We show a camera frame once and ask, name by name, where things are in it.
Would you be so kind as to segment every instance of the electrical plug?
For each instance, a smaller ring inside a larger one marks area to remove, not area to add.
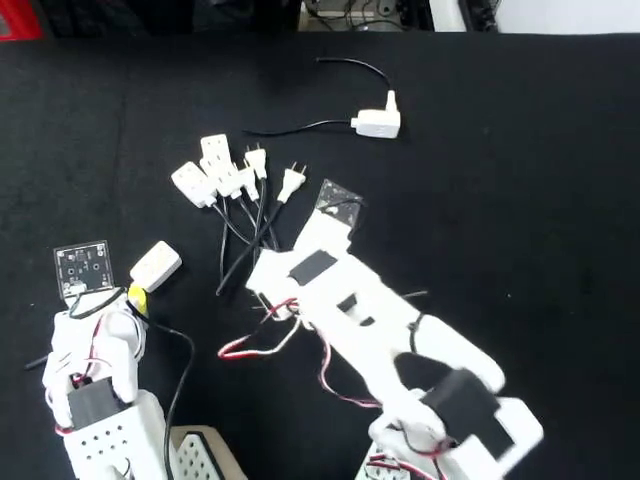
[[[282,190],[280,190],[280,193],[278,194],[279,203],[287,203],[291,194],[297,191],[307,180],[307,177],[304,176],[304,172],[307,170],[307,167],[303,166],[299,172],[297,172],[295,168],[296,162],[293,163],[291,168],[287,168],[284,171]]]
[[[384,110],[360,110],[357,118],[351,119],[351,127],[358,135],[374,138],[397,138],[401,117],[396,104],[396,92],[389,90]]]
[[[249,162],[247,162],[246,159],[244,161],[244,164],[245,168],[240,170],[238,174],[242,178],[244,189],[247,192],[249,199],[252,202],[257,202],[260,198],[260,194],[258,193],[258,189],[256,188],[256,177],[254,175],[254,170],[251,165],[249,165]]]
[[[259,144],[256,144],[255,150],[249,150],[247,147],[244,159],[256,172],[256,178],[258,180],[267,178],[267,151],[264,148],[260,148]]]

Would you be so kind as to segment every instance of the white wall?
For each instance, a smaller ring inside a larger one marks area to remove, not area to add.
[[[502,0],[504,33],[640,32],[640,0]]]

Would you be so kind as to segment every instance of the circuit board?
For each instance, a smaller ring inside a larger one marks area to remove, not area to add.
[[[53,254],[62,299],[113,288],[106,240],[59,247]]]

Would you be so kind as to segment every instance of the black cable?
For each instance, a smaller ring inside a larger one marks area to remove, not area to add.
[[[353,28],[353,7],[356,4],[356,0],[348,0],[344,7],[344,15],[346,22],[350,28]]]
[[[309,2],[307,0],[304,0],[304,5],[307,9],[307,12],[309,13],[309,15],[311,15],[313,18],[315,18],[316,20],[318,20],[322,25],[324,25],[327,30],[330,31],[335,31],[335,29],[331,26],[331,24],[329,23],[332,20],[341,20],[343,18],[346,17],[346,13],[343,15],[340,15],[338,17],[328,17],[325,15],[320,15],[320,13],[318,13],[318,9],[314,9],[309,5]]]
[[[167,327],[166,325],[162,325],[160,323],[157,322],[150,322],[148,318],[146,318],[144,315],[142,315],[137,308],[135,308],[133,306],[133,304],[131,304],[131,302],[129,302],[127,300],[127,305],[128,307],[131,309],[131,311],[133,312],[133,314],[135,316],[137,316],[138,318],[140,318],[141,320],[149,323],[150,326],[152,327],[156,327],[158,330],[162,330],[165,333],[169,333],[171,335],[175,335],[177,337],[182,338],[185,342],[187,342],[187,344],[189,345],[189,361],[187,362],[187,364],[184,367],[184,370],[182,371],[182,376],[180,377],[180,380],[178,381],[178,385],[176,386],[176,391],[173,394],[173,399],[171,400],[171,405],[169,406],[169,410],[167,412],[167,420],[166,420],[166,427],[165,427],[165,431],[164,431],[164,441],[163,441],[163,450],[164,450],[164,468],[167,471],[167,479],[168,480],[175,480],[175,477],[173,476],[173,471],[171,470],[171,462],[169,460],[169,442],[171,441],[171,426],[173,425],[173,417],[175,415],[176,412],[176,406],[178,404],[178,399],[180,398],[180,394],[182,393],[182,390],[184,388],[184,384],[187,380],[187,377],[189,376],[189,372],[191,371],[191,369],[193,368],[193,362],[195,360],[195,356],[196,356],[196,344],[194,343],[194,341],[191,339],[191,337],[185,333],[182,333],[179,330],[175,330],[171,327]]]
[[[356,25],[356,27],[359,27],[360,25],[364,25],[364,24],[369,25],[373,22],[378,22],[378,21],[382,21],[382,20],[371,20],[367,22],[362,22],[361,24]],[[316,58],[316,62],[318,63],[352,63],[354,65],[360,65],[361,67],[364,67],[372,71],[373,73],[378,75],[380,78],[382,78],[384,82],[387,84],[387,87],[389,88],[389,90],[393,90],[393,87],[391,86],[391,80],[389,79],[386,73],[384,73],[379,68],[374,67],[373,65],[367,62],[363,62],[362,60],[357,60],[355,58],[346,58],[346,57],[318,57]]]
[[[246,202],[242,197],[238,197],[237,200],[238,200],[238,204],[240,205],[240,208],[242,208],[242,211],[247,215],[247,218],[249,219],[249,221],[251,222],[251,225],[253,225],[253,228],[255,230],[256,223],[258,222],[258,220],[253,218],[253,213],[251,213],[251,210],[249,210],[249,207],[247,206]]]
[[[124,288],[118,287],[116,289],[116,292],[113,295],[111,295],[109,298],[107,298],[104,302],[102,302],[100,305],[90,308],[89,310],[86,310],[82,313],[76,313],[76,309],[80,304],[80,299],[85,295],[85,293],[83,292],[78,295],[78,297],[76,298],[76,301],[73,302],[73,305],[71,305],[71,307],[69,308],[69,318],[73,318],[74,320],[82,320],[84,318],[90,317],[94,313],[99,312],[103,308],[106,308],[109,305],[111,305],[113,302],[115,302],[120,297],[120,295],[122,295],[122,292],[124,292]]]
[[[25,366],[22,368],[24,369],[25,372],[30,372],[31,370],[35,370],[36,368],[46,364],[48,359],[49,359],[49,355],[47,354],[44,357],[40,357],[30,361],[29,363],[25,364]]]
[[[254,239],[251,241],[251,243],[249,243],[249,245],[245,247],[245,249],[242,251],[240,256],[236,258],[235,262],[233,262],[233,264],[231,265],[231,268],[229,268],[229,271],[220,282],[220,285],[218,285],[218,289],[216,290],[217,296],[220,296],[222,294],[222,290],[224,289],[226,284],[229,283],[229,279],[233,276],[234,272],[242,264],[242,261],[247,257],[247,255],[249,255],[253,251],[253,249],[256,247],[258,242],[260,242],[260,239],[264,236],[267,230],[269,230],[269,226],[272,225],[275,219],[278,217],[278,213],[280,213],[280,209],[282,208],[282,205],[284,204],[281,202],[278,202],[276,204],[276,208],[273,210],[271,218],[267,220],[267,222],[262,226],[262,228],[260,229],[258,234],[254,237]]]
[[[229,227],[229,229],[233,232],[233,234],[236,237],[242,240],[245,244],[247,245],[249,244],[249,239],[247,239],[247,237],[245,237],[242,234],[242,232],[238,229],[238,227],[234,225],[234,223],[231,221],[231,218],[229,218],[229,215],[225,214],[222,210],[220,210],[220,207],[218,207],[215,203],[211,205],[211,208],[213,208],[216,212],[218,212],[218,215],[220,215],[222,220],[224,220],[224,223]]]
[[[263,178],[262,180],[260,180],[260,198],[264,198],[265,200],[265,207],[264,210],[266,210],[267,208],[267,198],[269,197],[268,195],[268,183],[267,183],[267,179]],[[268,222],[268,218],[266,215],[264,215],[264,213],[262,214],[262,219],[261,219],[261,223],[262,222]],[[273,228],[273,225],[269,225],[269,236],[271,237],[271,245],[273,246],[273,249],[276,252],[280,251],[280,243],[278,242],[278,237],[276,236],[276,231]]]
[[[267,180],[265,178],[260,179],[260,201],[258,202],[258,214],[256,215],[256,235],[260,231],[260,225],[264,218],[264,208],[267,205]]]
[[[222,211],[228,217],[229,207],[227,206],[227,199],[222,197]],[[224,278],[224,260],[227,255],[227,241],[229,240],[229,226],[225,223],[222,227],[222,241],[220,242],[220,280]]]
[[[339,207],[340,205],[345,205],[348,203],[357,203],[358,205],[364,208],[367,208],[368,206],[367,203],[361,198],[344,198],[336,202],[327,203],[326,205],[323,205],[322,207],[318,208],[318,210],[320,210],[322,213],[325,213],[330,208]]]
[[[281,137],[284,135],[290,135],[292,133],[304,132],[305,130],[311,130],[322,125],[351,125],[350,120],[320,120],[319,122],[310,123],[298,128],[292,128],[291,130],[281,130],[279,132],[261,132],[258,130],[243,130],[247,135],[254,135],[257,137]]]
[[[240,207],[242,208],[242,210],[244,211],[244,213],[246,213],[247,217],[249,217],[249,221],[251,222],[251,225],[253,225],[253,230],[254,230],[254,236],[258,234],[258,224],[259,224],[259,219],[257,218],[253,218],[253,213],[251,213],[251,210],[249,210],[249,207],[247,206],[247,204],[245,203],[245,201],[242,199],[242,197],[238,197],[238,203],[240,204]],[[263,245],[265,247],[268,247],[267,243],[263,240],[262,241]],[[253,249],[253,266],[256,266],[256,263],[258,263],[258,248],[254,248]]]
[[[364,2],[362,2],[362,9],[360,10],[360,13],[362,15],[362,22],[366,22],[367,21],[367,7],[371,4],[373,0],[365,0]]]
[[[262,221],[263,222],[268,222],[269,218],[266,215],[262,216]],[[278,241],[278,237],[276,235],[276,231],[273,228],[273,225],[269,225],[269,237],[271,238],[271,247],[274,251],[279,252],[280,251],[280,242]]]
[[[353,29],[357,30],[360,27],[366,27],[367,25],[374,25],[376,23],[388,23],[390,25],[393,25],[393,26],[397,27],[398,29],[402,30],[403,32],[411,30],[411,27],[405,27],[401,23],[394,22],[393,20],[389,20],[388,18],[381,18],[381,19],[378,19],[378,20],[367,20],[366,22],[362,22],[362,23],[359,23],[358,25],[355,25],[353,27]]]
[[[418,333],[418,329],[420,328],[420,323],[423,318],[424,315],[420,313],[416,321],[409,325],[409,347],[411,348],[412,353],[418,353],[418,350],[416,349],[416,333]]]
[[[411,445],[411,442],[409,442],[409,434],[407,434],[407,429],[404,428],[402,422],[398,421],[398,424],[400,425],[400,431],[402,432],[402,436],[404,437],[404,443],[407,444],[407,448],[409,450],[411,450],[413,453],[417,453],[418,455],[432,455],[434,453],[431,450],[418,450],[413,445]]]
[[[437,458],[433,458],[433,466],[436,469],[436,473],[438,474],[438,480],[444,480],[444,473],[442,473],[442,469],[440,468],[440,463]]]

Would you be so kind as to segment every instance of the yellow component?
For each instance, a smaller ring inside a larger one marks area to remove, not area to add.
[[[131,284],[129,287],[128,297],[131,304],[136,307],[141,314],[145,317],[149,316],[149,310],[147,308],[147,294],[142,287],[139,287],[136,284]]]

